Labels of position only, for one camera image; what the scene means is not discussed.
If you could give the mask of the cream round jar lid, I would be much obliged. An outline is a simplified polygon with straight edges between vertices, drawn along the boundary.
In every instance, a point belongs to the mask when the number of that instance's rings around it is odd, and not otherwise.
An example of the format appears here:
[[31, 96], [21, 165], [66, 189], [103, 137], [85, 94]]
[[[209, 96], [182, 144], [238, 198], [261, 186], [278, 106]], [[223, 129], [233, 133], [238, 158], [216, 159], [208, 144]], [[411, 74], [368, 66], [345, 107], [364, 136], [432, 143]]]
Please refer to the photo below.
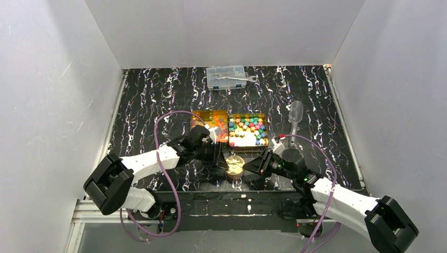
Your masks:
[[226, 163], [228, 166], [228, 169], [226, 170], [227, 174], [237, 176], [244, 172], [243, 166], [245, 161], [242, 157], [238, 155], [231, 155], [226, 159]]

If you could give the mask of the clear glass jar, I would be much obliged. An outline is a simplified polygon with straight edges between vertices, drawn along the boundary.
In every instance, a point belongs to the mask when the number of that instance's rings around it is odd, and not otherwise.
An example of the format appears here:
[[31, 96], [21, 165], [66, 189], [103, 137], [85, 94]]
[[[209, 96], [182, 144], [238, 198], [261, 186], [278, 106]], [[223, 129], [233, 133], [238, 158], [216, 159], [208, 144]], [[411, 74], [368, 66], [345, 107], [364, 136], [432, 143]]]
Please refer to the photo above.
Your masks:
[[230, 182], [241, 180], [243, 176], [244, 176], [244, 172], [240, 172], [240, 173], [236, 173], [236, 174], [226, 173], [227, 180]]

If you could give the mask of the tin of orange gummy candies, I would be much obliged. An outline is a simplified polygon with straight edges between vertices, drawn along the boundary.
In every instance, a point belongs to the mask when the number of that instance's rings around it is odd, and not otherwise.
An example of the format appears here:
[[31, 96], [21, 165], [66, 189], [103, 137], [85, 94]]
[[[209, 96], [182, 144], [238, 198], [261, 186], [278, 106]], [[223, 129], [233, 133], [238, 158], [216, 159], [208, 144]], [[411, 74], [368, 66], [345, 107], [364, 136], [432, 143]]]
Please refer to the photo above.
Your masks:
[[228, 143], [229, 140], [229, 126], [228, 126], [228, 113], [224, 110], [211, 110], [211, 111], [193, 111], [196, 116], [191, 117], [191, 127], [196, 125], [204, 126], [199, 120], [201, 118], [205, 124], [208, 124], [210, 128], [218, 127], [220, 132], [217, 134], [216, 140], [221, 143]]

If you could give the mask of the tin of multicolour star candies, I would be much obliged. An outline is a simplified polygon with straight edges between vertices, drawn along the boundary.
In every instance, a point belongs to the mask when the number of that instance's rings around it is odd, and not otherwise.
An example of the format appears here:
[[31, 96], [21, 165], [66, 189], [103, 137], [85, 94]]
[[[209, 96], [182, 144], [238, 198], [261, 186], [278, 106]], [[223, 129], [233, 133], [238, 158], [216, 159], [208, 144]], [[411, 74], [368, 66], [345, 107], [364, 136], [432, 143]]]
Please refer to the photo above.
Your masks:
[[228, 115], [229, 147], [238, 151], [262, 151], [269, 145], [267, 118], [261, 113]]

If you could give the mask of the translucent plastic scoop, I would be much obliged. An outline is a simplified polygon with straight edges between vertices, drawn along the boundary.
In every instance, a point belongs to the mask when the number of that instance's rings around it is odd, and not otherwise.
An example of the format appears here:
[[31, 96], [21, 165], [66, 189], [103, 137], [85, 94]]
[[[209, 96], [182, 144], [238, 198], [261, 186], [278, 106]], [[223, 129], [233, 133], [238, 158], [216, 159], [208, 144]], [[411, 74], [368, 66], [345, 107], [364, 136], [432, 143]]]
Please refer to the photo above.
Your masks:
[[289, 122], [291, 123], [291, 134], [296, 134], [298, 130], [298, 124], [302, 121], [304, 113], [304, 106], [301, 101], [294, 101], [290, 105], [289, 110]]

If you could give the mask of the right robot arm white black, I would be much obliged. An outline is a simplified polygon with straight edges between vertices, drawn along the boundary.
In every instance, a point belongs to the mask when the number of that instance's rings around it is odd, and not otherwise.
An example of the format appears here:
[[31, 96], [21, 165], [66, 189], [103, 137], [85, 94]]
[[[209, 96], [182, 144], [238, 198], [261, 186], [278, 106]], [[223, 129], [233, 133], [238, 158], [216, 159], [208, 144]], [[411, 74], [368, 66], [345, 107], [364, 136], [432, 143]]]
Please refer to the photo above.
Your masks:
[[243, 169], [260, 176], [288, 178], [301, 198], [296, 210], [308, 217], [329, 217], [370, 240], [378, 252], [406, 252], [419, 235], [414, 222], [399, 203], [389, 197], [356, 193], [308, 169], [296, 149], [281, 155], [265, 150]]

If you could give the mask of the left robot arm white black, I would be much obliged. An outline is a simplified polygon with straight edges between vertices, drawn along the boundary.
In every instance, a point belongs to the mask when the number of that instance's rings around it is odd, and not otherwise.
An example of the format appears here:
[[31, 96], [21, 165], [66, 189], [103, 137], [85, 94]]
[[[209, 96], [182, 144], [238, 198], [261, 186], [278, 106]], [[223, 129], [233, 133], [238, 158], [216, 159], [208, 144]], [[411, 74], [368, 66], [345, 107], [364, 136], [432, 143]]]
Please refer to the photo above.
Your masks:
[[223, 156], [217, 141], [221, 133], [218, 126], [197, 125], [188, 134], [161, 145], [157, 150], [121, 158], [108, 154], [86, 179], [83, 189], [103, 215], [110, 215], [120, 208], [151, 212], [161, 201], [150, 190], [134, 187], [134, 183], [192, 160], [226, 169], [226, 163], [219, 160]]

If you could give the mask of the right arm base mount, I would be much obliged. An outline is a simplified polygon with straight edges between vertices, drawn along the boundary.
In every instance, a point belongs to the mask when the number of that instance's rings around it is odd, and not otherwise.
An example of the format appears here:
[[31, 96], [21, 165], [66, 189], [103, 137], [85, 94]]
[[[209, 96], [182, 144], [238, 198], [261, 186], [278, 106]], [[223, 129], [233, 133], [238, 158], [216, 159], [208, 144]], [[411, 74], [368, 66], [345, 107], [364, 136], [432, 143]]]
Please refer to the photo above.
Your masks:
[[302, 201], [282, 202], [278, 214], [284, 220], [295, 220], [298, 232], [305, 238], [311, 236], [321, 218], [313, 207]]

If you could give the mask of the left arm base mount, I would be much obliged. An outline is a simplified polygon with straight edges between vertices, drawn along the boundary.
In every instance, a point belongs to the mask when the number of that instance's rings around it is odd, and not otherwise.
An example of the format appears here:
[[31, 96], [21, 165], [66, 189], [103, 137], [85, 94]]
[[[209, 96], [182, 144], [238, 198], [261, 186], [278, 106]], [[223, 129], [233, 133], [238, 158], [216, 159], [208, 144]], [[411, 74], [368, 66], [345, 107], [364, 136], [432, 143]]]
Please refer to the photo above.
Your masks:
[[130, 210], [134, 219], [140, 220], [176, 220], [178, 216], [178, 208], [175, 202], [155, 203], [148, 211]]

